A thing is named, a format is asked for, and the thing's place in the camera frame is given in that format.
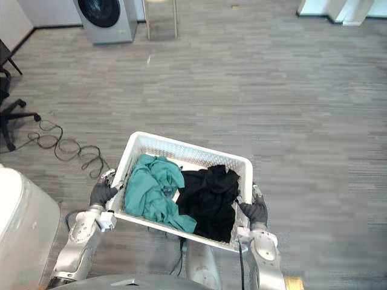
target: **teal shirt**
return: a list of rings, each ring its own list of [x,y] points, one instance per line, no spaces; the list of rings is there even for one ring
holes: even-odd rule
[[[142,154],[126,186],[125,211],[193,233],[196,221],[179,215],[178,206],[172,200],[177,188],[183,187],[184,178],[175,163],[163,156]]]

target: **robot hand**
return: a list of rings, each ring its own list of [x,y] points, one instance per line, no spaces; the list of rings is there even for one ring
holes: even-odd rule
[[[118,188],[110,187],[107,179],[100,179],[91,191],[90,205],[98,204],[104,207],[117,192],[119,192]]]
[[[267,207],[264,197],[258,196],[253,204],[240,203],[239,207],[242,212],[250,219],[250,229],[255,230],[262,228],[267,229]]]
[[[97,184],[94,186],[90,195],[90,205],[101,205],[105,207],[105,204],[113,198],[123,188],[122,182],[120,182],[116,187],[109,186],[109,178],[114,176],[115,170],[110,169],[104,173],[101,178],[98,180]]]

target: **dryer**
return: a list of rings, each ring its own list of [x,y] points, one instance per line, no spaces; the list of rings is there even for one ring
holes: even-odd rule
[[[132,42],[137,29],[134,0],[74,0],[91,42]]]

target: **black wire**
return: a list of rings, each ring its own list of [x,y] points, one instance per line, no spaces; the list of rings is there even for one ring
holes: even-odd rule
[[[242,257],[242,247],[241,242],[238,239],[239,243],[239,259],[241,261],[241,278],[242,278],[242,290],[244,290],[244,268],[243,268],[243,257]]]
[[[172,273],[176,270],[177,265],[179,265],[179,262],[180,262],[180,270],[179,270],[179,272],[178,272],[178,274],[177,274],[176,277],[178,277],[178,276],[180,275],[180,273],[181,273],[181,269],[183,268],[183,245],[184,245],[184,241],[185,241],[185,240],[186,240],[185,238],[180,237],[180,258],[177,260],[177,262],[176,262],[174,268],[173,268],[172,271],[169,273],[169,275],[172,275]]]
[[[68,214],[66,214],[65,216],[65,224],[67,226],[67,231],[70,232],[70,225],[69,225],[69,219],[70,219],[70,216],[74,213],[80,213],[80,212],[83,212],[85,210],[73,210],[71,212],[69,212]]]
[[[181,269],[183,269],[183,256],[181,257],[180,270],[179,270],[179,273],[177,273],[177,276],[176,276],[176,277],[179,277],[179,276],[180,276]]]
[[[49,120],[42,120],[39,123],[39,128],[42,131],[52,131],[54,129],[59,129],[59,136],[53,134],[40,135],[38,132],[30,132],[27,137],[29,141],[20,145],[14,151],[23,148],[24,146],[34,142],[40,148],[51,149],[54,148],[54,155],[58,160],[61,161],[70,161],[75,158],[86,158],[87,156],[92,156],[93,158],[82,164],[81,169],[86,170],[92,163],[99,163],[99,168],[90,171],[90,178],[98,178],[102,174],[102,170],[106,165],[109,169],[110,166],[105,159],[102,158],[101,150],[94,145],[81,146],[76,140],[70,138],[63,138],[63,128]],[[10,153],[14,151],[4,151],[0,154]]]
[[[177,262],[176,262],[176,264],[175,264],[175,266],[174,266],[174,268],[172,269],[172,271],[171,272],[169,272],[169,275],[172,275],[172,273],[176,270],[176,268],[177,268],[177,265],[179,264],[179,262],[182,260],[182,258],[183,258],[183,251],[182,250],[180,250],[180,258],[177,260]]]

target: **white plastic basket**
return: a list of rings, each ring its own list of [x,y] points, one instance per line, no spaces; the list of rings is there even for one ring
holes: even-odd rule
[[[128,144],[126,145],[125,151],[120,160],[117,173],[115,174],[112,182],[112,187],[116,186],[119,182],[123,182],[125,186],[106,204],[106,208],[108,210],[114,210],[116,218],[156,228],[158,230],[185,237],[190,240],[195,240],[212,247],[222,248],[229,251],[238,251],[238,240],[236,236],[237,228],[248,227],[249,221],[236,203],[233,205],[236,216],[231,232],[230,243],[218,242],[196,234],[176,230],[175,228],[168,227],[165,224],[159,224],[142,217],[132,216],[124,211],[123,198],[126,184],[137,159],[144,153],[155,156],[165,156],[169,160],[175,162],[178,166],[183,166],[183,170],[198,170],[218,164],[224,164],[226,165],[227,170],[232,169],[240,176],[240,194],[243,200],[247,203],[252,202],[253,166],[251,162],[240,156],[191,145],[149,133],[135,132],[129,138]]]

